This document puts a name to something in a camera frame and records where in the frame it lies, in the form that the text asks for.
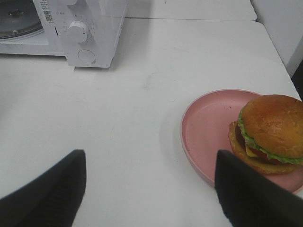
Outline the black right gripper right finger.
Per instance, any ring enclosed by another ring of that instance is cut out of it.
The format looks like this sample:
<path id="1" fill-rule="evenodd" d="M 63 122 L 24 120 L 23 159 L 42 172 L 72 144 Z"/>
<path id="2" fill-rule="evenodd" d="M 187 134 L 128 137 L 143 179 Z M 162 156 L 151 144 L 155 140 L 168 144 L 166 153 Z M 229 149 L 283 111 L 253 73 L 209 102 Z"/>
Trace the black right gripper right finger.
<path id="1" fill-rule="evenodd" d="M 234 227 L 301 227 L 303 200 L 253 170 L 227 150 L 219 150 L 215 190 Z"/>

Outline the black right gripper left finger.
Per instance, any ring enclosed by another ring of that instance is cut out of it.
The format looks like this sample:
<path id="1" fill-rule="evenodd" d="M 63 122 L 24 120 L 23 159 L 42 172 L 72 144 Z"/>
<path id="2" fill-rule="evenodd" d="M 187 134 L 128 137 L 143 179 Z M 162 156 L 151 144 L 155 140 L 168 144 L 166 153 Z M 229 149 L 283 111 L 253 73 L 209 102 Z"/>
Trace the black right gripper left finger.
<path id="1" fill-rule="evenodd" d="M 70 227 L 87 182 L 86 157 L 72 151 L 42 175 L 1 198 L 2 227 Z"/>

